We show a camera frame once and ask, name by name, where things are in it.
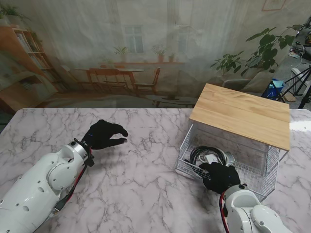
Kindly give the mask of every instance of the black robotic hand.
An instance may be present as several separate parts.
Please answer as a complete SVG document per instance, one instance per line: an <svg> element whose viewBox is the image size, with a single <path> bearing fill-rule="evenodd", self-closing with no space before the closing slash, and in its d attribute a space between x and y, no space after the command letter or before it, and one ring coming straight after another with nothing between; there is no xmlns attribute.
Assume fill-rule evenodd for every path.
<svg viewBox="0 0 311 233"><path fill-rule="evenodd" d="M126 143L126 138L110 139L117 133L121 133L124 137L128 136L127 131L121 125L99 120L89 128L88 132L82 138L82 143L85 143L93 150L100 150Z"/></svg>
<svg viewBox="0 0 311 233"><path fill-rule="evenodd" d="M218 194L222 194L231 186L241 184L239 175L232 165L224 166L213 162L212 164L203 163L199 167L207 170L210 176L210 179L203 178L205 187Z"/></svg>

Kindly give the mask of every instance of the marble table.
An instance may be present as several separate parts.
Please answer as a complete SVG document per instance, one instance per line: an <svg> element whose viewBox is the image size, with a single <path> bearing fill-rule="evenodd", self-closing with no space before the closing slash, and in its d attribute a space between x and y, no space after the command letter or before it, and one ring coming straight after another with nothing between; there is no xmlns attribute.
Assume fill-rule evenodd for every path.
<svg viewBox="0 0 311 233"><path fill-rule="evenodd" d="M121 124L128 143L94 151L73 197L36 233L224 232L219 195L173 167L191 109L23 109L0 135L0 197L48 152L81 139L98 119ZM291 110L291 150L264 201L293 232L311 228L311 112Z"/></svg>

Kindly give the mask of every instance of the tripod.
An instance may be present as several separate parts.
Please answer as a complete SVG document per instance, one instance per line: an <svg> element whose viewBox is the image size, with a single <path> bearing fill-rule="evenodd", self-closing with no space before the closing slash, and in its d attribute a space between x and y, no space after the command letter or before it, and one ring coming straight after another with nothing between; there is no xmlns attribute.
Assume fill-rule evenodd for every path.
<svg viewBox="0 0 311 233"><path fill-rule="evenodd" d="M290 90L292 88L294 88L294 93L290 92L291 94L293 94L294 96L301 96L298 93L299 93L300 89L303 87L303 85L306 83L306 81L308 80L310 75L311 75L311 66L309 66L309 68L305 69L304 71L300 72L299 74L293 76L292 78L288 79L285 83L288 83L290 80L294 80L294 83L289 88L287 88L287 90L285 92L283 92L282 95L279 96L277 101L279 101L280 99L283 100L283 97L285 96L285 94L290 92ZM297 83L299 81L301 81L303 78L304 78L304 80L302 81L302 84L299 86L298 89L296 89ZM305 94L304 98L301 101L301 104L302 104L302 102L304 102L303 106L305 105L306 102L308 102L310 94L311 94L311 86L309 87L307 93Z"/></svg>
<svg viewBox="0 0 311 233"><path fill-rule="evenodd" d="M306 28L306 29L311 29L311 16L308 18L307 22L306 22L304 25L301 26L301 28L299 29L299 31L298 31L296 37L300 34L300 32L301 32L304 28Z"/></svg>

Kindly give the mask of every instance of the metal wire basket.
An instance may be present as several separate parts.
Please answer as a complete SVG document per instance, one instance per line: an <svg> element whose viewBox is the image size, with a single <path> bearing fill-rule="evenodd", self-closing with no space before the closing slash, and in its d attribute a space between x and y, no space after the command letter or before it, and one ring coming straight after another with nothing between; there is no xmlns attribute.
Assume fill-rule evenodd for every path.
<svg viewBox="0 0 311 233"><path fill-rule="evenodd" d="M192 124L179 151L175 169L197 179L209 178L207 171L187 163L197 146L211 146L233 154L241 183L246 183L260 201L276 185L280 149L208 125Z"/></svg>

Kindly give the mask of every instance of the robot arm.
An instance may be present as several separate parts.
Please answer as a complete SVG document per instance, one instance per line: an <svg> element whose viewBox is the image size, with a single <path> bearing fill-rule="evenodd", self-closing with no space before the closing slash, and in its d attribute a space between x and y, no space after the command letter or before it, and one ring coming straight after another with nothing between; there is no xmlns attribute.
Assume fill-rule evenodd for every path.
<svg viewBox="0 0 311 233"><path fill-rule="evenodd" d="M282 223L280 216L261 205L256 195L240 184L230 187L222 195L228 210L230 233L292 233Z"/></svg>
<svg viewBox="0 0 311 233"><path fill-rule="evenodd" d="M206 188L221 194L219 207L226 233L291 233L274 210L262 205L247 185L241 184L233 166L214 162L203 163L200 168L209 174L203 179Z"/></svg>
<svg viewBox="0 0 311 233"><path fill-rule="evenodd" d="M44 155L1 200L0 233L32 233L53 216L61 194L87 158L86 150L75 141Z"/></svg>
<svg viewBox="0 0 311 233"><path fill-rule="evenodd" d="M32 233L60 211L86 167L94 164L90 148L100 150L127 141L110 139L116 133L127 136L121 125L99 120L81 142L75 139L44 155L0 199L0 233Z"/></svg>

